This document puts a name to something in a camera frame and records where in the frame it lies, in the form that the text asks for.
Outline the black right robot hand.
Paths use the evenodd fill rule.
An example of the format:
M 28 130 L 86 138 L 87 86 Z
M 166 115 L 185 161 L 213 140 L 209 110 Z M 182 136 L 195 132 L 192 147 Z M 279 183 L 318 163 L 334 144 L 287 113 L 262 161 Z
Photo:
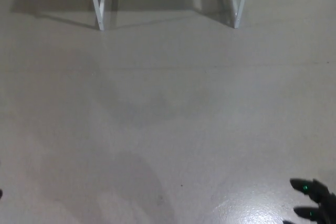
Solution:
M 292 188 L 308 196 L 316 207 L 296 206 L 296 215 L 315 223 L 335 223 L 335 194 L 322 182 L 312 179 L 291 178 Z

